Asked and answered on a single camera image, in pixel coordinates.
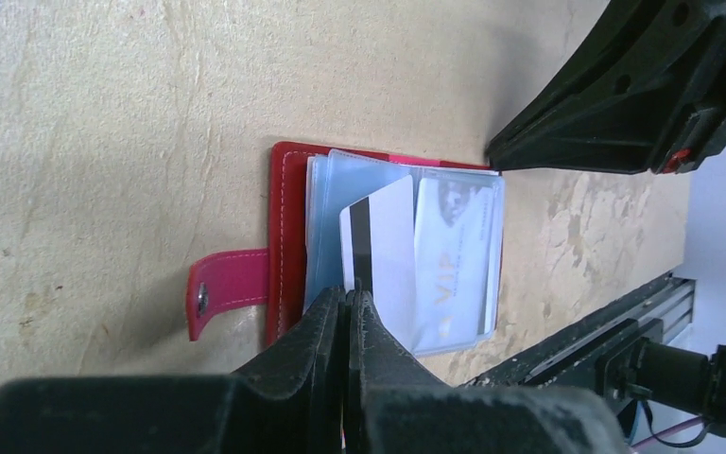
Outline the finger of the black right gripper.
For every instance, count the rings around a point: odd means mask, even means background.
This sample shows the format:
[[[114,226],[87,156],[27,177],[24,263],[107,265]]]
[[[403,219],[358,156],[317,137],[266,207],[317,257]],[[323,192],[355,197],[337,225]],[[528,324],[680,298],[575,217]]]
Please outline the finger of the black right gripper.
[[[726,147],[726,1],[613,0],[489,143],[493,169],[687,173]]]

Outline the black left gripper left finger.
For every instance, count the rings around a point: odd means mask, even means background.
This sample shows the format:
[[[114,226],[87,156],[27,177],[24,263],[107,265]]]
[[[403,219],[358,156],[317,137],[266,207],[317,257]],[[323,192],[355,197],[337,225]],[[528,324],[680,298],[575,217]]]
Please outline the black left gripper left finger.
[[[227,375],[42,377],[0,387],[0,453],[337,453],[340,288]]]

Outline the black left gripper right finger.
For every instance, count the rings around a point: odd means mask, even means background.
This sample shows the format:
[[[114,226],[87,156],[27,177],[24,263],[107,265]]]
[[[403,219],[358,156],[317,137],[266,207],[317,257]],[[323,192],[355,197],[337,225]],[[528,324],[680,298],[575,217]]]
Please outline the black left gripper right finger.
[[[382,324],[367,291],[346,296],[349,453],[627,453],[614,413],[572,387],[451,387]]]

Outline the silver magnetic stripe card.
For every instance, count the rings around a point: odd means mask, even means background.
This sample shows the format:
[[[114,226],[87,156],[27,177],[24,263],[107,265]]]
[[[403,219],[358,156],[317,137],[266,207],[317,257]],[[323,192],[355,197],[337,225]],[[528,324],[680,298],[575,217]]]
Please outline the silver magnetic stripe card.
[[[413,178],[407,175],[343,208],[338,221],[344,288],[370,293],[383,325],[412,350],[417,294]]]

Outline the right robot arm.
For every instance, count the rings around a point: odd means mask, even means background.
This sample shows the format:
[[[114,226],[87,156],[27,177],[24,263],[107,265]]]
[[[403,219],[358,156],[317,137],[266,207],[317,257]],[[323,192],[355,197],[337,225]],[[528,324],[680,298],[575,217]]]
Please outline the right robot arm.
[[[496,170],[684,174],[726,147],[726,1],[612,1],[488,145]],[[671,347],[692,282],[665,273],[474,379],[575,386],[623,422],[658,403],[726,438],[726,345]]]

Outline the red card holder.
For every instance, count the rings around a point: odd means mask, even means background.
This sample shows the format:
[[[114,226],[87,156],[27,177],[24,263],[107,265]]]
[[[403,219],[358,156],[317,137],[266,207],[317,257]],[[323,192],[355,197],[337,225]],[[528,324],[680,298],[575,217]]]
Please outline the red card holder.
[[[484,166],[280,142],[270,155],[268,246],[190,269],[191,341],[215,316],[267,309],[275,342],[326,288],[372,295],[411,354],[465,350],[496,325],[505,182]]]

